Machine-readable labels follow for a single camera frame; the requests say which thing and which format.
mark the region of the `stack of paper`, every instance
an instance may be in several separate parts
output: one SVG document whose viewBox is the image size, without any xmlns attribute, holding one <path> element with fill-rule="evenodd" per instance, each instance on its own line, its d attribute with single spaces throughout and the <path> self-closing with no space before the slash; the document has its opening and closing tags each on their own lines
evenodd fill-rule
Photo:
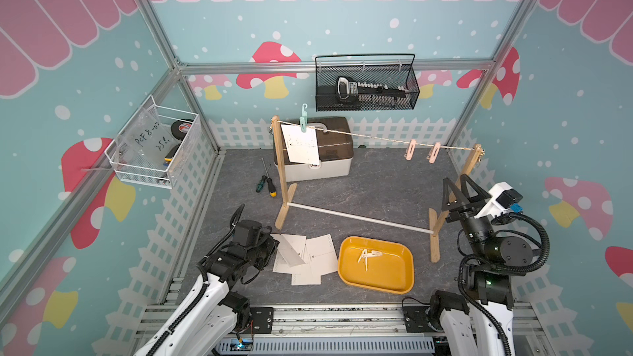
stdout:
<svg viewBox="0 0 633 356">
<path fill-rule="evenodd" d="M 273 234 L 279 241 L 274 273 L 292 274 L 292 285 L 321 284 L 321 275 L 338 271 L 339 261 L 331 235 L 307 239 L 304 235 Z"/>
</svg>

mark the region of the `orange plastic tray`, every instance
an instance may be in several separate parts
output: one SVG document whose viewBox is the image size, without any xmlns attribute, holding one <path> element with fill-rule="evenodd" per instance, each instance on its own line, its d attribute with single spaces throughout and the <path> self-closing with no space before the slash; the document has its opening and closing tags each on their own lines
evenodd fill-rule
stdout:
<svg viewBox="0 0 633 356">
<path fill-rule="evenodd" d="M 368 271 L 364 259 L 358 262 L 363 249 L 382 252 L 367 259 Z M 341 243 L 339 276 L 350 286 L 405 294 L 413 288 L 413 255 L 399 243 L 350 236 Z"/>
</svg>

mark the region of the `white plastic container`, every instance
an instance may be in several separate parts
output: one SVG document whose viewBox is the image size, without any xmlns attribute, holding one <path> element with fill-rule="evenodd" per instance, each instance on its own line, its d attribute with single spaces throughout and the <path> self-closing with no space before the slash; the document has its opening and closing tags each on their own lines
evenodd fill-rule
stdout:
<svg viewBox="0 0 633 356">
<path fill-rule="evenodd" d="M 349 124 L 345 117 L 313 119 L 308 125 L 324 130 L 349 132 Z M 354 157 L 354 142 L 350 135 L 317 130 L 316 142 L 318 143 L 320 163 L 312 165 L 309 163 L 290 162 L 286 150 L 286 142 L 284 141 L 286 181 L 335 178 L 349 174 L 349 168 Z"/>
</svg>

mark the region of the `white paper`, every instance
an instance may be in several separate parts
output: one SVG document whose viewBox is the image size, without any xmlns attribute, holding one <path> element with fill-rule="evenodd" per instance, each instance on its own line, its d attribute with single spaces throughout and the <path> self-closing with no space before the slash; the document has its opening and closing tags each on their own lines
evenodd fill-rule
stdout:
<svg viewBox="0 0 633 356">
<path fill-rule="evenodd" d="M 321 275 L 312 272 L 312 265 L 310 261 L 310 254 L 307 249 L 303 252 L 303 258 L 306 262 L 304 265 L 298 265 L 295 268 L 297 273 L 292 274 L 292 286 L 301 286 L 304 284 L 321 284 Z"/>
<path fill-rule="evenodd" d="M 305 265 L 305 261 L 303 260 L 303 255 L 305 251 L 306 245 L 306 236 L 305 235 L 290 235 L 290 234 L 273 234 L 274 239 L 280 241 L 279 246 L 277 247 L 277 257 L 275 257 L 275 265 L 273 266 L 274 273 L 281 274 L 295 274 L 301 273 L 305 268 L 300 268 L 302 265 Z M 292 253 L 295 253 L 301 259 L 300 265 L 295 265 L 293 267 L 290 266 L 283 257 L 281 253 L 281 247 L 283 245 L 283 241 L 287 241 L 287 243 L 292 248 Z"/>
<path fill-rule="evenodd" d="M 313 275 L 327 275 L 339 270 L 339 260 L 336 258 L 334 243 L 331 235 L 306 240 L 306 251 L 310 259 Z"/>
<path fill-rule="evenodd" d="M 281 124 L 281 131 L 284 133 L 291 162 L 319 164 L 317 131 L 314 128 L 301 132 L 299 126 Z"/>
</svg>

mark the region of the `yellow-handled screwdriver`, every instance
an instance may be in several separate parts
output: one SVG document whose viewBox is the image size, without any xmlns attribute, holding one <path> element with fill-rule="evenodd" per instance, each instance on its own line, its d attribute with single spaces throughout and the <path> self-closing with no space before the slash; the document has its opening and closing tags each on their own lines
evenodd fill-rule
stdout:
<svg viewBox="0 0 633 356">
<path fill-rule="evenodd" d="M 266 171 L 266 183 L 268 183 L 268 193 L 270 193 L 270 196 L 277 196 L 277 189 L 275 188 L 275 185 L 273 184 L 273 179 L 271 179 L 270 176 L 268 175 L 268 168 L 266 167 L 266 162 L 264 161 L 264 158 L 261 159 L 261 162 L 264 164 L 264 170 Z"/>
</svg>

